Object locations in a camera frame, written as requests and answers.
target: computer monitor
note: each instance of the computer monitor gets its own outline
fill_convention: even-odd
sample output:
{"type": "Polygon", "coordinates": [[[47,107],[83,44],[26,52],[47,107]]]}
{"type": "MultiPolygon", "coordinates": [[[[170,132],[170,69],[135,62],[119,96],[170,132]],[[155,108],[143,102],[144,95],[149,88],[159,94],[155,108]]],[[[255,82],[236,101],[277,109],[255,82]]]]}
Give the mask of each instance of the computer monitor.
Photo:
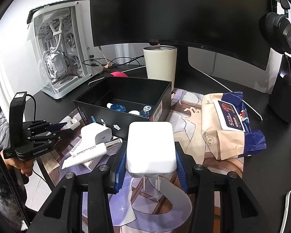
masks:
{"type": "Polygon", "coordinates": [[[90,0],[95,46],[163,43],[219,52],[263,70],[271,0],[90,0]]]}

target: metal prong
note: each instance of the metal prong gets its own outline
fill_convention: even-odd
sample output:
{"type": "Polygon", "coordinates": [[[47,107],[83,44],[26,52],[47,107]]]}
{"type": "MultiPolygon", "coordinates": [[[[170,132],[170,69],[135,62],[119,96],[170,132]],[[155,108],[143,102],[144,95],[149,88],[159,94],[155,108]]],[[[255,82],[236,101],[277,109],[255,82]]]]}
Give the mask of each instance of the metal prong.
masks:
{"type": "Polygon", "coordinates": [[[146,184],[145,184],[145,183],[146,183],[146,180],[145,180],[146,178],[145,178],[145,177],[146,177],[146,176],[144,175],[144,176],[143,176],[143,191],[144,191],[144,192],[145,192],[145,190],[146,190],[146,189],[145,189],[145,188],[146,188],[146,187],[145,187],[145,186],[146,186],[146,184]]]}
{"type": "Polygon", "coordinates": [[[159,175],[157,176],[157,190],[158,191],[160,190],[160,187],[159,187],[159,175]]]}

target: desk mat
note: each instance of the desk mat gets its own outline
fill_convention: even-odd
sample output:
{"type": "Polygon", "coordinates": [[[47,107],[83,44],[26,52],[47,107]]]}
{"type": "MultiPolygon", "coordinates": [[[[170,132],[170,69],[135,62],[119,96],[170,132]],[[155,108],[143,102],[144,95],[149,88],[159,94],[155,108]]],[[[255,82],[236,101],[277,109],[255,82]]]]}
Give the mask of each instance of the desk mat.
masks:
{"type": "MultiPolygon", "coordinates": [[[[237,172],[241,177],[244,158],[216,160],[201,137],[201,101],[203,95],[174,89],[171,95],[171,112],[167,121],[172,124],[174,139],[179,141],[184,152],[194,157],[196,163],[203,164],[212,172],[227,174],[237,172]]],[[[83,165],[61,170],[69,151],[81,139],[81,126],[74,130],[70,140],[61,140],[55,151],[42,157],[42,161],[52,181],[58,184],[67,173],[76,175],[90,172],[83,165]]],[[[105,164],[105,155],[99,165],[105,164]]],[[[177,173],[171,178],[161,178],[160,192],[155,180],[146,179],[145,192],[140,178],[132,178],[126,173],[123,188],[117,195],[109,195],[111,217],[116,233],[168,232],[186,233],[189,229],[192,204],[195,195],[185,194],[179,184],[177,173]]],[[[220,232],[220,194],[215,192],[215,217],[213,232],[220,232]]],[[[87,222],[87,193],[83,195],[83,220],[87,222]]]]}

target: black headphones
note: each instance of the black headphones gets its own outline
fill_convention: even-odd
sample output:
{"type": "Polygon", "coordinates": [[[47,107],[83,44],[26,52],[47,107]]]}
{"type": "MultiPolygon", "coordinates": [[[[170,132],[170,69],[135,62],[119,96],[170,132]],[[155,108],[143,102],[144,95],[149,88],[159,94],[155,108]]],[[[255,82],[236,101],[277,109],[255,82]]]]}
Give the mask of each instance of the black headphones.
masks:
{"type": "Polygon", "coordinates": [[[269,12],[265,18],[265,39],[271,48],[280,54],[291,54],[291,23],[288,20],[290,5],[288,0],[279,0],[284,15],[269,12]]]}

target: beige tumbler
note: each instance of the beige tumbler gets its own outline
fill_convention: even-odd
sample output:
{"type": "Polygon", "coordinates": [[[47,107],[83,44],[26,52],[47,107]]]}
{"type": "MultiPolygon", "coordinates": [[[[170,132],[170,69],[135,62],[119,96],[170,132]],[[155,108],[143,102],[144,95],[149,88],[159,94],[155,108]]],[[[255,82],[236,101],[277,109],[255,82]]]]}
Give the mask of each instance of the beige tumbler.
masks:
{"type": "Polygon", "coordinates": [[[143,48],[143,54],[148,78],[171,81],[171,90],[173,90],[177,48],[174,46],[149,46],[143,48]]]}

